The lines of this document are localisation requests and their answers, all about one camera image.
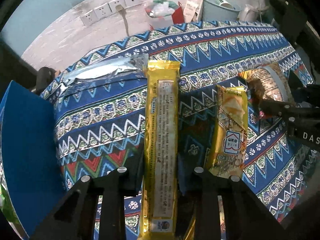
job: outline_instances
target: zigzag pattern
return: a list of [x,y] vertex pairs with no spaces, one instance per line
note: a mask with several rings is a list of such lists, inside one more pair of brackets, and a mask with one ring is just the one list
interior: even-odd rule
[[187,65],[187,58],[188,55],[192,59],[194,59],[196,62],[200,62],[200,53],[204,55],[208,60],[212,60],[212,56],[215,57],[216,53],[222,57],[222,51],[225,51],[229,55],[231,55],[231,48],[239,53],[239,46],[241,46],[245,51],[248,51],[248,46],[250,46],[252,49],[254,49],[254,46],[252,45],[252,41],[259,41],[260,45],[263,46],[263,41],[265,40],[265,36],[268,35],[260,35],[259,38],[257,38],[258,35],[238,35],[234,37],[228,37],[228,38],[222,38],[218,40],[211,40],[211,41],[204,41],[199,42],[198,44],[189,44],[185,45],[183,47],[175,48],[175,49],[169,49],[166,51],[163,51],[159,54],[153,55],[152,59],[168,59],[168,60],[177,60],[181,62],[182,66]]
[[99,145],[105,145],[111,142],[122,140],[127,136],[132,137],[137,135],[138,133],[144,131],[144,127],[141,127],[141,124],[144,124],[144,120],[145,117],[139,114],[137,125],[127,119],[123,129],[113,123],[110,132],[108,132],[103,126],[100,126],[98,135],[89,130],[87,138],[84,138],[81,134],[78,135],[76,140],[74,140],[71,136],[68,136],[67,142],[62,140],[62,144],[59,144],[57,149],[57,158],[62,158],[63,156],[75,152],[78,149],[86,150],[91,147],[97,147]]
[[183,123],[186,123],[189,126],[194,126],[198,119],[205,121],[208,119],[209,115],[212,117],[215,117],[216,116],[215,109],[213,111],[211,111],[210,109],[204,109],[204,111],[197,112],[197,113],[191,115],[191,119],[179,117],[179,130],[181,130]]
[[270,205],[269,211],[273,214],[276,218],[278,217],[279,213],[283,213],[285,206],[289,206],[293,198],[296,198],[297,192],[301,190],[302,185],[304,185],[303,181],[303,172],[299,171],[299,178],[295,178],[295,184],[290,183],[289,187],[290,190],[284,190],[284,197],[279,198],[277,200],[277,206]]
[[[228,85],[226,84],[221,84],[224,86],[229,86],[229,87],[236,87],[236,86],[244,86],[247,88],[245,84],[242,84],[240,80],[237,78],[228,80]],[[195,98],[194,96],[189,96],[190,100],[190,105],[188,105],[184,101],[180,101],[179,105],[179,116],[182,116],[182,118],[188,117],[190,115],[193,115],[195,113],[201,112],[205,109],[211,108],[216,105],[217,102],[217,91],[215,89],[211,89],[211,95],[209,96],[206,94],[204,91],[201,91],[201,98]]]
[[297,152],[294,156],[287,161],[287,165],[278,173],[262,191],[257,192],[258,198],[262,201],[266,206],[273,201],[273,196],[278,195],[285,187],[285,185],[289,185],[289,181],[292,181],[293,176],[297,171],[301,171],[298,169],[301,163],[304,162],[306,156],[308,156],[309,148],[303,145],[298,146]]
[[295,70],[299,66],[297,65],[299,62],[301,62],[301,58],[298,53],[294,52],[290,56],[287,56],[284,60],[279,61],[279,66],[282,72],[285,72],[290,68]]
[[[117,87],[116,85],[120,85],[120,87],[124,87],[124,82],[123,81],[120,81],[120,82],[114,82],[112,84],[106,84],[104,86],[102,86],[107,92],[110,92],[111,88],[113,87],[114,89],[119,89],[119,87]],[[88,95],[91,97],[91,98],[94,98],[95,95],[96,95],[96,92],[97,92],[97,87],[96,87],[96,84],[95,82],[92,82],[90,84],[90,88],[87,88],[85,90],[82,90],[82,91],[79,91],[75,94],[72,94],[71,96],[66,96],[63,98],[63,104],[65,107],[68,106],[68,103],[70,101],[71,98],[73,98],[77,103],[81,100],[82,96],[84,95],[84,93],[88,93]],[[57,104],[57,107],[58,107],[58,110],[59,112],[61,111],[61,108],[62,108],[62,100],[59,100],[58,101],[58,104]]]
[[[280,145],[280,151],[277,152],[274,147],[273,148],[273,153],[274,153],[274,158],[275,156],[277,157],[277,159],[281,162],[283,162],[283,153],[286,153],[287,155],[289,154],[289,149],[288,147],[285,147],[281,144],[280,139],[277,142]],[[263,168],[260,168],[257,165],[258,160],[263,160],[264,164],[262,165]],[[250,164],[249,166],[247,166],[244,169],[244,173],[242,175],[242,180],[246,182],[246,184],[248,184],[248,186],[254,191],[256,192],[256,183],[257,181],[261,182],[262,178],[266,179],[267,178],[267,163],[269,163],[271,165],[271,167],[274,170],[277,170],[277,166],[276,166],[276,160],[270,160],[267,154],[264,154],[263,156],[261,156],[258,160],[256,160],[254,163]]]
[[277,218],[278,215],[283,214],[286,206],[290,206],[292,200],[297,197],[297,193],[301,190],[302,185],[305,185],[304,175],[308,172],[311,164],[316,160],[316,151],[311,150],[311,154],[305,160],[306,165],[302,165],[303,171],[298,171],[298,177],[293,178],[294,184],[289,183],[289,191],[283,190],[283,198],[277,198],[276,206],[270,205],[269,211]]
[[[251,57],[237,60],[238,62],[229,62],[226,65],[218,64],[217,67],[212,66],[211,69],[199,70],[192,74],[181,75],[179,82],[179,89],[181,92],[190,92],[198,90],[202,87],[213,85],[218,82],[226,81],[233,78],[237,73],[255,68],[259,65],[268,64],[270,62],[278,61],[289,55],[293,51],[292,46],[287,46],[281,50],[272,53],[255,55]],[[201,60],[202,64],[214,65],[214,62],[206,62],[206,58]]]
[[132,137],[124,138],[122,140],[122,143],[119,143],[118,141],[113,141],[107,145],[99,145],[97,146],[98,147],[97,150],[95,150],[94,148],[89,148],[85,154],[83,154],[82,151],[78,150],[76,152],[69,153],[65,156],[60,157],[58,161],[60,166],[63,166],[70,162],[75,162],[78,159],[78,157],[86,160],[86,159],[89,159],[91,154],[93,154],[96,157],[101,156],[102,153],[111,154],[114,151],[114,147],[120,151],[125,150],[128,143],[134,146],[138,146],[140,144],[140,141],[143,139],[144,139],[144,133],[141,132],[135,135],[135,138],[132,138]]
[[117,153],[94,157],[93,161],[83,160],[80,162],[70,163],[64,166],[66,184],[67,178],[72,185],[83,175],[90,175],[93,178],[107,175],[110,171],[123,166],[128,157],[134,155],[132,147]]
[[[115,54],[121,52],[122,50],[127,50],[128,48],[131,48],[133,46],[137,46],[138,44],[143,44],[144,42],[147,41],[153,41],[155,39],[159,39],[161,37],[166,37],[165,35],[167,34],[179,34],[179,33],[183,33],[183,32],[190,32],[190,31],[205,31],[206,35],[209,35],[208,31],[211,30],[211,32],[213,33],[212,36],[215,36],[214,33],[217,34],[217,36],[226,34],[227,32],[231,33],[231,30],[233,31],[233,34],[235,34],[236,32],[239,32],[241,34],[243,34],[242,32],[254,32],[257,33],[257,31],[263,32],[263,34],[246,34],[245,36],[242,36],[241,34],[238,35],[237,39],[240,41],[241,46],[247,50],[247,46],[245,44],[245,41],[247,42],[247,44],[254,49],[253,44],[256,44],[257,48],[259,48],[258,46],[258,42],[259,41],[260,45],[263,47],[263,45],[267,46],[267,43],[269,44],[269,46],[271,46],[270,40],[272,41],[273,45],[275,45],[274,41],[276,41],[277,43],[282,43],[282,40],[285,41],[284,37],[279,34],[279,33],[273,33],[275,31],[277,31],[274,27],[266,25],[266,26],[258,26],[256,24],[253,23],[224,23],[224,24],[219,24],[217,22],[210,22],[210,23],[190,23],[190,24],[186,24],[186,25],[182,25],[182,26],[171,26],[169,28],[163,28],[163,29],[159,29],[159,30],[154,30],[151,32],[145,32],[142,34],[137,34],[135,36],[132,37],[127,37],[122,41],[117,41],[114,42],[113,44],[108,44],[106,46],[102,46],[99,47],[97,49],[94,49],[92,51],[90,51],[87,55],[85,55],[83,58],[81,58],[78,62],[74,63],[73,65],[69,66],[67,68],[66,71],[64,71],[61,75],[59,75],[57,78],[55,78],[55,80],[52,82],[52,84],[50,84],[43,93],[41,93],[41,97],[43,97],[44,99],[47,99],[50,94],[52,94],[59,86],[60,82],[61,82],[61,78],[63,76],[64,73],[66,72],[70,72],[74,69],[78,69],[81,67],[84,67],[86,65],[90,65],[93,64],[95,62],[98,62],[100,60],[102,60],[105,57],[110,57],[110,56],[114,56]],[[253,36],[251,39],[247,38],[247,35],[251,35]],[[149,50],[148,46],[144,46],[146,47],[146,49],[142,49],[142,52],[146,52]],[[227,53],[230,54],[230,47],[233,47],[236,51],[237,50],[237,44],[233,44],[233,38],[227,38],[227,39],[222,39],[220,41],[220,45],[218,46],[218,48],[216,49],[217,53],[221,53],[221,48],[223,50],[225,50]]]

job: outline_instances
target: blue patterned tablecloth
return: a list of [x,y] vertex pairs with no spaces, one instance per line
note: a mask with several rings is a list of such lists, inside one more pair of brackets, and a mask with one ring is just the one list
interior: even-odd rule
[[[57,157],[66,189],[83,175],[107,175],[124,164],[143,143],[147,80],[95,86],[58,98],[66,72],[100,60],[148,53],[151,59],[181,62],[179,144],[185,158],[203,165],[211,147],[216,84],[244,85],[237,73],[279,62],[287,76],[293,70],[303,84],[313,80],[299,55],[278,30],[248,22],[199,22],[146,31],[97,48],[68,67],[42,93],[54,104]],[[243,180],[280,221],[303,193],[316,152],[289,141],[279,118],[257,121],[248,106],[248,145]],[[124,200],[127,239],[139,233],[141,196]],[[96,235],[99,230],[96,219]]]

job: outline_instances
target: light blue bucket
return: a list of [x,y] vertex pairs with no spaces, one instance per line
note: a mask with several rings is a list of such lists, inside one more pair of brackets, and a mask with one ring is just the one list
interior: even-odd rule
[[204,0],[203,20],[211,21],[236,21],[241,8],[233,1],[228,0],[233,9],[217,4],[217,0]]

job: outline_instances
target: plastic bag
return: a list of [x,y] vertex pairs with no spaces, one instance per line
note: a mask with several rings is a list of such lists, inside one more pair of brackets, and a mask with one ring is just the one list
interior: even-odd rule
[[164,3],[168,2],[169,7],[172,9],[177,9],[179,6],[174,1],[168,1],[168,0],[153,0],[154,3]]
[[174,9],[169,7],[169,2],[157,3],[150,13],[150,17],[158,18],[164,17],[168,15],[172,15],[174,13]]
[[102,86],[112,82],[144,78],[143,69],[148,66],[148,54],[114,58],[73,70],[62,77],[60,96]]

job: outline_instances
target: snack package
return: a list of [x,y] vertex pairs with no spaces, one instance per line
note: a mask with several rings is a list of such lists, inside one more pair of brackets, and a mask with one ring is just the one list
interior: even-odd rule
[[183,10],[185,22],[201,21],[203,12],[203,0],[187,0]]
[[218,116],[205,167],[215,176],[242,177],[248,132],[248,98],[244,87],[218,87]]
[[139,239],[174,239],[180,62],[150,60],[147,69],[145,172]]
[[238,74],[249,83],[257,103],[261,99],[273,99],[294,103],[289,84],[277,62]]

